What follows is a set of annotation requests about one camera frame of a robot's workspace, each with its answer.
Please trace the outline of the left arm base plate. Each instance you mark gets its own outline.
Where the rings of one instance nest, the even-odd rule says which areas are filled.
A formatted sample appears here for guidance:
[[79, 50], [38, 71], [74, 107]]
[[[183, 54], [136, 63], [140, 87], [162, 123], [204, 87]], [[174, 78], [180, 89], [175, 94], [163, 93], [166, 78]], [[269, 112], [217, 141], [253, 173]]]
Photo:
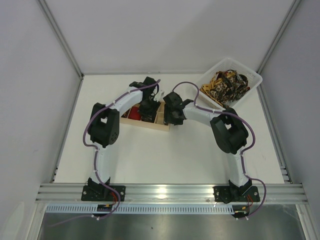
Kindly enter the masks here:
[[[120, 201], [125, 200], [126, 187], [124, 185], [111, 185], [112, 189], [117, 191], [120, 195]], [[105, 188], [102, 185], [96, 187], [85, 185], [82, 189], [81, 201], [84, 202], [112, 202], [114, 200], [114, 191]]]

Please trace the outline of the white plastic basket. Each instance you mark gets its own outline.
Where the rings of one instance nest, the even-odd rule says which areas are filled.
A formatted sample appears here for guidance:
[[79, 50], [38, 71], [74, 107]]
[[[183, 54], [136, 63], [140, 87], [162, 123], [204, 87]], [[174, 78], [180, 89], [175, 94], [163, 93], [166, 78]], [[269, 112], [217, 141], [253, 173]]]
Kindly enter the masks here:
[[211, 99], [206, 94], [202, 93], [200, 91], [203, 84], [209, 84], [213, 76], [219, 72], [219, 71], [227, 71], [227, 70], [235, 70], [239, 74], [245, 75], [248, 79], [248, 86], [250, 87], [250, 90], [240, 99], [234, 102], [230, 102], [229, 106], [230, 108], [236, 108], [240, 104], [243, 103], [243, 101], [254, 92], [254, 90], [259, 86], [259, 84], [262, 83], [263, 78], [253, 71], [252, 69], [246, 67], [245, 65], [241, 64], [240, 62], [232, 59], [232, 58], [225, 58], [215, 64], [213, 67], [211, 67], [207, 72], [205, 72], [196, 82], [196, 85], [199, 88], [199, 98], [203, 100], [208, 106], [214, 108], [214, 109], [220, 109], [224, 110], [225, 108], [221, 106], [218, 102]]

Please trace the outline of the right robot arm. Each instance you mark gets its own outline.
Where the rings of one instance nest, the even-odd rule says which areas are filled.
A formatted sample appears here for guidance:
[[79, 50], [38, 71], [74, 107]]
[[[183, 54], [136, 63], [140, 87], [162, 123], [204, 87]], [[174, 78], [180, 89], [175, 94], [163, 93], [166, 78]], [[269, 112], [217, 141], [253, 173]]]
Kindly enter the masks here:
[[217, 146], [227, 154], [230, 195], [239, 200], [252, 186], [252, 180], [246, 176], [243, 159], [249, 133], [235, 110], [216, 111], [200, 107], [191, 99], [182, 100], [174, 91], [163, 99], [165, 122], [176, 126], [185, 120], [193, 120], [211, 127]]

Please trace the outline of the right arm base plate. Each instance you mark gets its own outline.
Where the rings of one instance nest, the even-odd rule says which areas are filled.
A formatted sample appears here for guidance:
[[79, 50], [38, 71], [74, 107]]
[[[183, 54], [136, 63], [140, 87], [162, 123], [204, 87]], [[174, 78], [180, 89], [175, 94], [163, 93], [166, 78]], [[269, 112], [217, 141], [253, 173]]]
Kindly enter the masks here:
[[238, 187], [230, 185], [217, 185], [213, 187], [214, 200], [218, 203], [239, 202], [244, 203], [252, 201], [258, 203], [261, 200], [260, 193], [256, 186], [251, 186], [242, 191]]

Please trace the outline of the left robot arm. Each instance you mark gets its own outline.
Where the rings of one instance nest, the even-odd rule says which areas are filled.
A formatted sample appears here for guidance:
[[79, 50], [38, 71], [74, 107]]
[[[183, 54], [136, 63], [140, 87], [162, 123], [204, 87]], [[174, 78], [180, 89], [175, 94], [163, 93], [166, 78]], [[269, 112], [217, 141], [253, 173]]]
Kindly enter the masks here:
[[94, 148], [93, 170], [87, 183], [89, 188], [107, 195], [111, 190], [109, 170], [110, 151], [119, 137], [121, 116], [136, 104], [148, 99], [160, 80], [146, 77], [143, 82], [132, 82], [126, 91], [109, 104], [96, 103], [92, 107], [90, 120], [85, 127], [82, 141], [86, 147]]

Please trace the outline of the wooden compartment box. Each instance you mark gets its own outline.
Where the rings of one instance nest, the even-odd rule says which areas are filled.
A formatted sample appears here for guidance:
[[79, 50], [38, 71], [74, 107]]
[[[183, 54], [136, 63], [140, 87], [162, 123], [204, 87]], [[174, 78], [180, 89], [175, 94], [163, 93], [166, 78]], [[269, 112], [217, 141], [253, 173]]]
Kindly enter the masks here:
[[[140, 106], [139, 103], [134, 105], [134, 107], [138, 107], [138, 108], [139, 108], [139, 106]], [[132, 125], [132, 126], [136, 126], [136, 127], [142, 127], [142, 128], [147, 128], [147, 129], [169, 132], [170, 125], [164, 124], [164, 110], [165, 110], [165, 103], [163, 101], [161, 101], [160, 106], [157, 110], [154, 122], [145, 122], [142, 120], [128, 119], [128, 117], [127, 118], [121, 117], [120, 123], [126, 124], [126, 125]]]

